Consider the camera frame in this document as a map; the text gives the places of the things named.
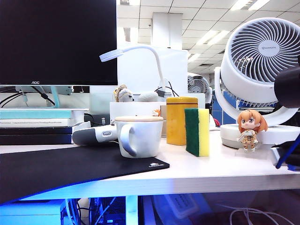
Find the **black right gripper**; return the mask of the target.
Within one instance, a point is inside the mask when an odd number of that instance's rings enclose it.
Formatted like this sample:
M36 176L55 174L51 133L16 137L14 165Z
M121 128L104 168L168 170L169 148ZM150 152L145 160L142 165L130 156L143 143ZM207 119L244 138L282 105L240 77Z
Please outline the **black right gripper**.
M300 171L300 138L276 145L276 168L286 165L288 170Z

